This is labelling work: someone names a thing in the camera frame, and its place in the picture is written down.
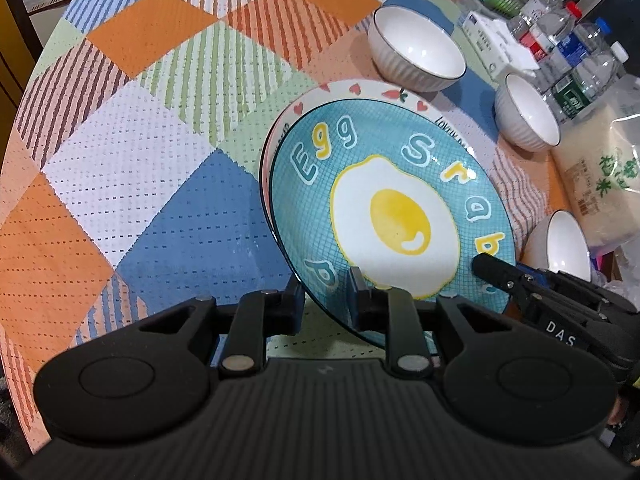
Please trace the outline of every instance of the egg white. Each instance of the egg white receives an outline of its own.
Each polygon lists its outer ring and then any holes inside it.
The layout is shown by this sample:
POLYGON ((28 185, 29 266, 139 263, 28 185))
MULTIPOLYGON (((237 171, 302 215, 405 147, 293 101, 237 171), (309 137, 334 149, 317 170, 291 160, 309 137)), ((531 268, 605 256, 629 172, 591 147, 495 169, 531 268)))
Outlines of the egg white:
POLYGON ((383 156, 367 157, 338 175, 330 211, 342 254, 376 285, 397 286, 414 298, 424 298, 447 285, 458 270, 460 240, 444 200, 429 184, 401 171, 383 156), (382 189, 403 193, 425 213, 431 240, 421 254, 398 253, 378 237, 370 218, 370 204, 382 189))

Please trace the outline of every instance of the screw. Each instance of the screw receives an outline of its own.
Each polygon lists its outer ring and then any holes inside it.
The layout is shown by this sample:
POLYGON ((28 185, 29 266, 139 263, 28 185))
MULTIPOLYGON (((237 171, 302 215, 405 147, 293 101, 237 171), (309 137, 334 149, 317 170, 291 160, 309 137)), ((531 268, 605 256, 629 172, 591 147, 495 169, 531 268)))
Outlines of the screw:
POLYGON ((431 362, 421 355, 403 355, 398 359, 398 366, 406 372, 421 372, 426 370, 431 362))
POLYGON ((230 372, 245 372, 254 366, 255 362, 248 355, 230 355, 222 361, 223 368, 230 372))

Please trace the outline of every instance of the white bowl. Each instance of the white bowl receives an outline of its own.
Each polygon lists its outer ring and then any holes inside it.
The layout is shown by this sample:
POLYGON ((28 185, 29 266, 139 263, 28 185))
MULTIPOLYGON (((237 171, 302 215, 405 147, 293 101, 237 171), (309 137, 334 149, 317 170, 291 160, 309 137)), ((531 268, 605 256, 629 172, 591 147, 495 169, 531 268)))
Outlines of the white bowl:
POLYGON ((509 74, 495 93, 495 123, 503 136, 528 152, 543 152, 560 143, 558 122, 536 88, 509 74))
POLYGON ((521 259, 534 269, 563 270, 591 281, 587 240, 578 221, 568 211, 556 211, 533 229, 521 259))
POLYGON ((465 57, 449 35, 411 9, 380 7, 367 37, 380 73, 409 90, 437 92, 466 71, 465 57))

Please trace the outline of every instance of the red bottle cap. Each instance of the red bottle cap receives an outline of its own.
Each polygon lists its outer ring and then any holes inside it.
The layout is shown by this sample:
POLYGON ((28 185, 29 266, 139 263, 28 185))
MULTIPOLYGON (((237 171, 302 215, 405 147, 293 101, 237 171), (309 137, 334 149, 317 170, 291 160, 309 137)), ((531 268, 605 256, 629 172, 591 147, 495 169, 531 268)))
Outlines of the red bottle cap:
POLYGON ((574 15, 577 20, 579 20, 582 17, 582 11, 578 8, 575 2, 567 2, 566 10, 572 13, 572 15, 574 15))

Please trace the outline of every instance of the patchwork tablecloth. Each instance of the patchwork tablecloth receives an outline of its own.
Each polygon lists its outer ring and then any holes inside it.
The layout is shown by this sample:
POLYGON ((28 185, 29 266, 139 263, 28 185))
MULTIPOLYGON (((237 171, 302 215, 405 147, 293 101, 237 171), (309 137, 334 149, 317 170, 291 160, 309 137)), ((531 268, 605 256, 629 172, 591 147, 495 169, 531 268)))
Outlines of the patchwork tablecloth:
MULTIPOLYGON (((379 78, 380 5, 429 16, 471 70, 433 104, 499 190, 516 244, 565 204, 548 155, 498 138, 495 88, 454 0, 73 0, 37 63, 0 174, 0 350, 31 446, 31 384, 69 346, 198 294, 285 285, 256 181, 271 121, 299 94, 379 78)), ((270 355, 380 354, 308 306, 270 355)))

